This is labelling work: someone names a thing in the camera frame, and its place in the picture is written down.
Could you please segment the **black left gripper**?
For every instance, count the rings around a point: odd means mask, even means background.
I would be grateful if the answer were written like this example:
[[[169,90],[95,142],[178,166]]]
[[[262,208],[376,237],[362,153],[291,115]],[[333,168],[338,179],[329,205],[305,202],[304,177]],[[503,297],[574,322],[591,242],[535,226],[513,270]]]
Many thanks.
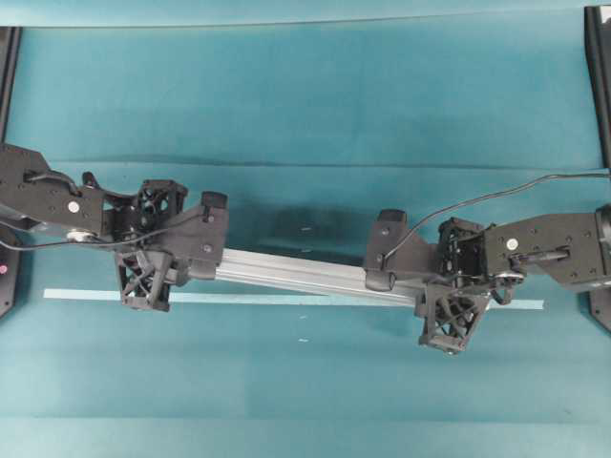
[[[181,212],[187,188],[173,180],[144,180],[133,195],[102,189],[91,172],[84,173],[82,180],[84,186],[103,192],[102,232],[83,236],[82,244],[128,249],[142,246],[148,238],[148,247],[173,255],[165,256],[166,281],[216,277],[214,261],[221,261],[228,229],[227,195],[203,192],[200,205]],[[161,226],[168,231],[146,238]]]

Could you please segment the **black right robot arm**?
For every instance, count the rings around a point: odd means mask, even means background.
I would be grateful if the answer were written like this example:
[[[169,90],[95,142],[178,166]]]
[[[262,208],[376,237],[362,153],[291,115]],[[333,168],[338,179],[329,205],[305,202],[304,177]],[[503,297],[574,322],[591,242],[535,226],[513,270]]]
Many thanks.
[[[411,233],[407,215],[384,210],[374,222],[364,259],[365,285],[390,291],[397,281],[414,287],[443,284],[491,292],[513,288],[530,274],[547,275],[576,292],[610,284],[610,208],[593,213],[547,214],[484,227],[451,218],[428,243]]]

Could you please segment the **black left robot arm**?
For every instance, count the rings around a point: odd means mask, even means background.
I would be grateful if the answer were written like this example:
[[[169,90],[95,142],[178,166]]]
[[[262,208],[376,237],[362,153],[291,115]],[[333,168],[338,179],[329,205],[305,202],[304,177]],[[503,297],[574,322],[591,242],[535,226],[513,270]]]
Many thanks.
[[[1,146],[1,221],[9,228],[58,235],[64,245],[165,253],[189,276],[209,279],[221,265],[228,197],[205,191],[185,209],[187,196],[168,179],[146,179],[131,195],[102,188],[91,173],[76,183],[39,152]]]

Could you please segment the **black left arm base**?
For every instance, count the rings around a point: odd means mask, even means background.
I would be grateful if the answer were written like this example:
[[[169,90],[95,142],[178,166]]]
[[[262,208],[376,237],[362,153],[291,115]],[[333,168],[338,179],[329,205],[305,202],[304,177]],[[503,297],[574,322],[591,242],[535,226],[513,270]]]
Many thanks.
[[[21,252],[1,245],[0,317],[12,309],[15,301]]]

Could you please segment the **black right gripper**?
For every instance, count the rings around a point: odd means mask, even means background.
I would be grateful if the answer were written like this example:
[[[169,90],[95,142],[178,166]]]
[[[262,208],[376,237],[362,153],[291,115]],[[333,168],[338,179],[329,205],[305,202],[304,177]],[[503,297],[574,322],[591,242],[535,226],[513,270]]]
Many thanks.
[[[365,286],[371,291],[391,291],[396,280],[443,280],[450,286],[491,286],[487,273],[484,233],[494,228],[459,218],[439,227],[436,245],[417,233],[393,254],[390,251],[409,232],[407,214],[382,210],[373,223],[364,257]]]

